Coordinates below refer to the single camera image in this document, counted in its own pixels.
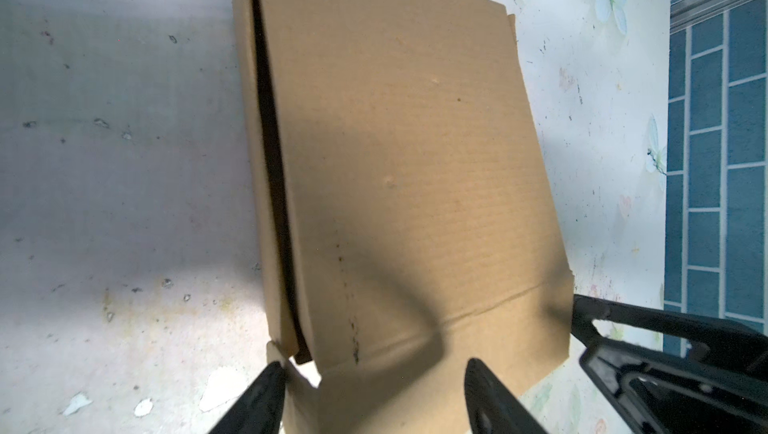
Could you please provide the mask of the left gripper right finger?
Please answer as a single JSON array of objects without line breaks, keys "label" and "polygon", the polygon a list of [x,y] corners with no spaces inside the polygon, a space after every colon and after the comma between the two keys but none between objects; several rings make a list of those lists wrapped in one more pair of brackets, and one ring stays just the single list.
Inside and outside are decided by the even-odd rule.
[{"label": "left gripper right finger", "polygon": [[474,434],[545,434],[538,421],[478,358],[470,358],[464,374],[464,396]]}]

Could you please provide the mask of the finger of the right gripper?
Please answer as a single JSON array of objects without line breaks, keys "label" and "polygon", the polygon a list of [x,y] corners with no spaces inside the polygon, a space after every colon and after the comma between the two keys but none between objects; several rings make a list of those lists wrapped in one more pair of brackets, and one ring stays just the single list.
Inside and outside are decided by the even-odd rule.
[{"label": "finger of the right gripper", "polygon": [[600,336],[596,320],[685,339],[693,347],[691,358],[703,364],[743,374],[767,372],[767,336],[733,320],[574,295],[571,333],[585,346]]},{"label": "finger of the right gripper", "polygon": [[602,338],[581,368],[633,433],[765,433],[767,383]]}]

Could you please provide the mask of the brown cardboard box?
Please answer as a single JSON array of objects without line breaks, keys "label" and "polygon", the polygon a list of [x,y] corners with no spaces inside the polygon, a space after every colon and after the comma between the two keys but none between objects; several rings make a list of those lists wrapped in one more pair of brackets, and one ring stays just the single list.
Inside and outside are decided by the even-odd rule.
[{"label": "brown cardboard box", "polygon": [[233,0],[289,433],[464,433],[568,356],[568,265],[491,0]]}]

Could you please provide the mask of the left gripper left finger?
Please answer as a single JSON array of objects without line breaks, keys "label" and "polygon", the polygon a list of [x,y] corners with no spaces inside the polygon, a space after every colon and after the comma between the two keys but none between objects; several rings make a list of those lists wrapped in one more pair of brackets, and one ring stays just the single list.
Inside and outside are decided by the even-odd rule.
[{"label": "left gripper left finger", "polygon": [[286,393],[286,372],[269,363],[250,384],[210,434],[278,434]]}]

